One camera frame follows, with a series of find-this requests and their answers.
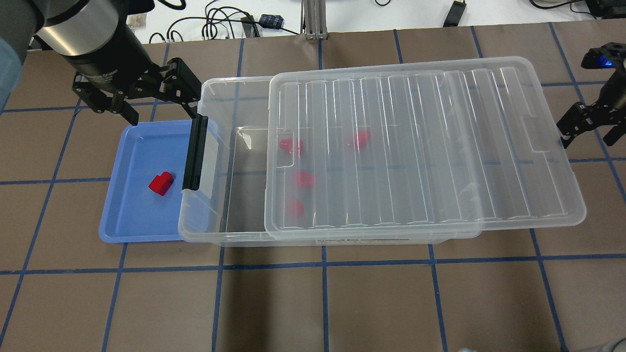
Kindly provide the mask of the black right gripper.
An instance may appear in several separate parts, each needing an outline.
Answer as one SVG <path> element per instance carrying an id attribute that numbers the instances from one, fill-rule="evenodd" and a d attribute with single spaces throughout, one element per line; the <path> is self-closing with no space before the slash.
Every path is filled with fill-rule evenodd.
<path id="1" fill-rule="evenodd" d="M 557 121 L 561 134 L 561 144 L 567 149 L 582 133 L 597 129 L 606 120 L 607 109 L 602 106 L 624 106 L 626 104 L 626 45 L 606 43 L 588 50 L 581 61 L 583 69 L 614 69 L 599 93 L 597 105 L 573 103 L 570 109 Z M 626 123 L 614 125 L 602 138 L 606 146 L 613 146 L 626 134 Z"/>

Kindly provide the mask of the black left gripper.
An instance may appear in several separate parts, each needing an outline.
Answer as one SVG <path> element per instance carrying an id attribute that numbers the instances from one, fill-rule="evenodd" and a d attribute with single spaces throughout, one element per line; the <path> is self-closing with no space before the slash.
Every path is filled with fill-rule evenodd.
<path id="1" fill-rule="evenodd" d="M 137 126 L 139 114 L 127 101 L 155 98 L 176 103 L 192 119 L 198 117 L 199 78 L 182 58 L 158 66 L 129 27 L 117 27 L 91 53 L 73 56 L 72 67 L 76 69 L 72 90 L 96 113 L 118 113 Z"/>

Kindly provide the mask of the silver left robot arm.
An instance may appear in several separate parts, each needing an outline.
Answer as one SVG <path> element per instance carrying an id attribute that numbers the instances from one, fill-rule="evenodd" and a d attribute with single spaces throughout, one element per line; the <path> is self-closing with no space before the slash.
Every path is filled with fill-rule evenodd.
<path id="1" fill-rule="evenodd" d="M 147 14 L 152 0 L 3 0 L 0 5 L 1 107 L 15 90 L 31 39 L 63 57 L 76 73 L 72 91 L 95 113 L 139 115 L 129 100 L 155 98 L 181 105 L 190 118 L 201 82 L 181 58 L 158 66 L 127 25 Z"/>

